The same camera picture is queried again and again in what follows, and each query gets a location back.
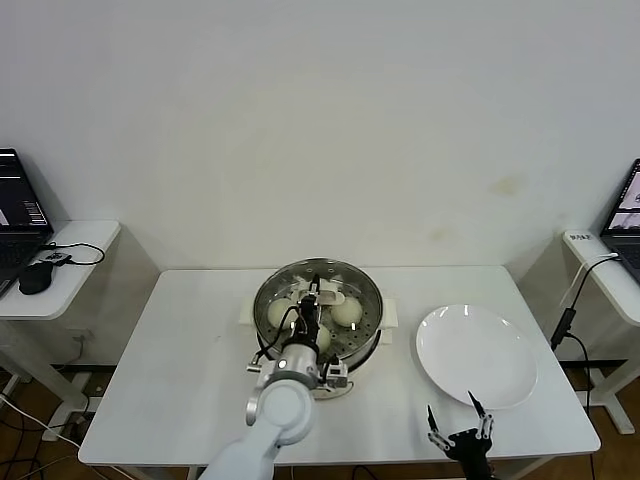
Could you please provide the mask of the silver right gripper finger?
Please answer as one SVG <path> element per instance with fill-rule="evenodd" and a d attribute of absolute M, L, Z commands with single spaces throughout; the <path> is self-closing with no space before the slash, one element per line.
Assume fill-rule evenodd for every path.
<path fill-rule="evenodd" d="M 449 440 L 443 437 L 440 434 L 435 416 L 431 409 L 431 406 L 427 406 L 427 422 L 429 426 L 428 439 L 431 443 L 433 443 L 440 450 L 450 450 L 452 448 L 452 444 Z"/>
<path fill-rule="evenodd" d="M 484 409 L 481 402 L 476 399 L 471 391 L 468 391 L 468 395 L 479 419 L 475 437 L 477 439 L 490 439 L 493 431 L 494 418 Z"/>

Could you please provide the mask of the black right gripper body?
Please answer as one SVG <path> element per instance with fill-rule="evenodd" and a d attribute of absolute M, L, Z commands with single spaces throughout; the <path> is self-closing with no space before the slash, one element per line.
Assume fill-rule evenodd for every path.
<path fill-rule="evenodd" d="M 468 480 L 490 480 L 493 470 L 486 458 L 492 441 L 485 439 L 476 428 L 451 434 L 445 455 L 456 461 Z"/>

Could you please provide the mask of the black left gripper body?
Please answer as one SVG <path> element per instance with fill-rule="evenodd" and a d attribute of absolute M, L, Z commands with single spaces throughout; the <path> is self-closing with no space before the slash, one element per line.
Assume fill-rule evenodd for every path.
<path fill-rule="evenodd" d="M 320 325 L 320 307 L 316 304 L 315 315 L 300 315 L 298 307 L 298 318 L 295 322 L 294 332 L 287 339 L 287 344 L 301 344 L 310 348 L 317 348 L 316 340 Z"/>

